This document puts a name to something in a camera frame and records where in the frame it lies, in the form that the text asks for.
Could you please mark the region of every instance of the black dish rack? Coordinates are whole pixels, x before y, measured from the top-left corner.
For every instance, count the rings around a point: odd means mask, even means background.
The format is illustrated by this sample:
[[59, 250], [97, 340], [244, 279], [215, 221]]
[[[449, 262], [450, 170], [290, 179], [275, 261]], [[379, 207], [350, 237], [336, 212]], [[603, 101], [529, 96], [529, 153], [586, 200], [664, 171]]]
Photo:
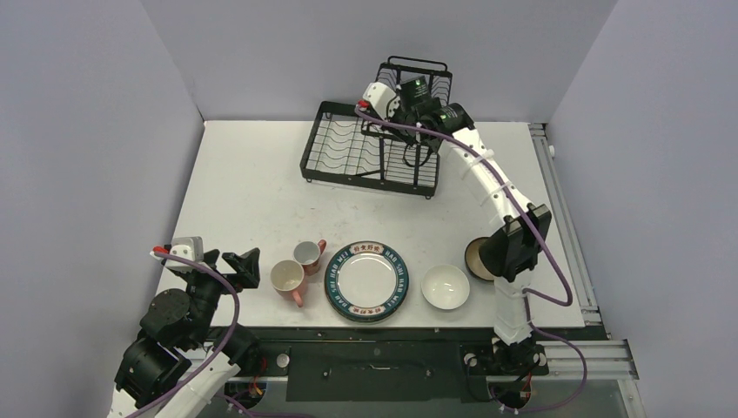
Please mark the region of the black dish rack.
[[[375, 81], [392, 88], [422, 75], [431, 95], [448, 104], [452, 74], [444, 63], [389, 57]], [[355, 104], [323, 102], [300, 160], [302, 177], [376, 190], [425, 196], [436, 191], [439, 156], [426, 146], [409, 146], [354, 113]]]

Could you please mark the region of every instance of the pink mug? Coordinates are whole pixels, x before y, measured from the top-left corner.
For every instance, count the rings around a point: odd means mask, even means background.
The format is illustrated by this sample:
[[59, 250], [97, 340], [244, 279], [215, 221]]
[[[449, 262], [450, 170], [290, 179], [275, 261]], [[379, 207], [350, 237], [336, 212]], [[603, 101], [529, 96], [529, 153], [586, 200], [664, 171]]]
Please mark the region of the pink mug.
[[311, 241], [300, 242], [292, 252], [292, 257], [305, 270], [306, 276], [312, 276], [320, 270], [320, 256], [325, 251], [325, 239], [318, 241], [318, 244]]
[[305, 304], [302, 296], [307, 292], [307, 280], [305, 271], [297, 261], [284, 260], [274, 265], [270, 280], [274, 290], [283, 298], [294, 300], [298, 307]]

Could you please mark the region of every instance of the white bowl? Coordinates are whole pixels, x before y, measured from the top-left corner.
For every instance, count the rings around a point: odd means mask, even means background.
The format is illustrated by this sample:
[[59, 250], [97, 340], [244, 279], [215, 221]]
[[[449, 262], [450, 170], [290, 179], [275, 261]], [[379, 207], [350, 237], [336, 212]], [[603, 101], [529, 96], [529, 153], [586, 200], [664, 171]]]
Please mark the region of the white bowl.
[[423, 296], [440, 309], [456, 309], [469, 298], [469, 279], [456, 266], [433, 266], [420, 283]]

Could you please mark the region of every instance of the plate rim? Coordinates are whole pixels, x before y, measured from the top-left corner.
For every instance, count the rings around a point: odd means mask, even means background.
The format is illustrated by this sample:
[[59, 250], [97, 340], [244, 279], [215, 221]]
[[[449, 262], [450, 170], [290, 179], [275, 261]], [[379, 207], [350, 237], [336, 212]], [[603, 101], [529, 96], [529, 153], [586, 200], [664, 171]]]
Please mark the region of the plate rim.
[[[405, 285], [404, 285], [403, 290], [400, 291], [400, 292], [398, 292], [397, 291], [397, 287], [396, 287], [395, 288], [396, 290], [392, 293], [392, 296], [390, 296], [390, 299], [387, 300], [387, 301], [389, 301], [394, 296], [399, 296], [399, 298], [397, 300], [397, 303], [395, 303], [391, 307], [386, 307], [386, 310], [384, 312], [379, 313], [379, 314], [375, 314], [375, 315], [371, 315], [371, 316], [353, 314], [353, 313], [351, 313], [351, 312], [348, 311], [348, 308], [344, 309], [343, 307], [340, 307], [338, 305], [338, 302], [334, 301], [333, 297], [331, 296], [331, 290], [330, 290], [330, 282], [332, 281], [332, 279], [331, 279], [331, 271], [332, 271], [331, 266], [335, 263], [336, 259], [343, 252], [348, 251], [350, 253], [351, 252], [350, 251], [351, 250], [351, 247], [354, 246], [354, 245], [357, 245], [357, 244], [369, 244], [369, 243], [376, 244], [378, 246], [382, 246], [385, 251], [389, 251], [391, 253], [391, 255], [394, 255], [397, 258], [397, 261], [396, 262], [393, 262], [391, 259], [388, 259], [387, 258], [387, 256], [385, 255], [385, 252], [384, 251], [381, 254], [382, 256], [385, 257], [385, 259], [390, 260], [390, 262], [392, 263], [392, 266], [395, 267], [395, 269], [394, 269], [395, 270], [395, 277], [397, 278], [397, 281], [398, 282], [400, 282], [400, 279], [401, 279], [400, 276], [403, 276], [403, 275], [405, 276]], [[402, 267], [403, 273], [402, 272], [398, 273], [398, 269], [396, 268], [397, 265], [399, 265], [399, 266]], [[335, 281], [336, 281], [336, 286], [338, 286], [338, 277], [336, 278]], [[403, 260], [403, 258], [399, 255], [399, 253], [397, 251], [394, 250], [394, 248], [388, 246], [387, 244], [383, 244], [383, 243], [381, 243], [379, 241], [374, 241], [374, 240], [371, 240], [371, 239], [364, 239], [364, 240], [361, 240], [361, 241], [354, 241], [351, 244], [348, 244], [346, 246], [342, 246], [331, 257], [330, 261], [328, 262], [328, 265], [325, 268], [325, 276], [324, 276], [323, 282], [324, 282], [323, 288], [324, 288], [325, 296], [328, 299], [328, 304], [331, 305], [331, 307], [336, 312], [338, 312], [341, 316], [343, 316], [344, 318], [347, 318], [348, 320], [351, 320], [353, 322], [377, 322], [377, 321], [383, 320], [383, 319], [389, 317], [390, 315], [394, 314], [397, 311], [397, 309], [402, 305], [402, 303], [405, 301], [405, 299], [407, 298], [408, 287], [410, 286], [410, 274], [407, 271], [407, 263], [405, 263], [405, 260]], [[387, 301], [385, 301], [384, 303], [382, 303], [380, 306], [385, 306], [386, 303], [387, 303]]]

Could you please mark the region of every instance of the white plate center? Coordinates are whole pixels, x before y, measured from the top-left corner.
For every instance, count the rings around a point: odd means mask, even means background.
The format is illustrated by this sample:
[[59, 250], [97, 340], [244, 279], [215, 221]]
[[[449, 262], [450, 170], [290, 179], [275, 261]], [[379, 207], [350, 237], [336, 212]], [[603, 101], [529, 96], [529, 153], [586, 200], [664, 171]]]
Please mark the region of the white plate center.
[[386, 258], [362, 253], [351, 257], [341, 266], [338, 284], [347, 302], [357, 307], [376, 307], [385, 303], [394, 293], [397, 274]]

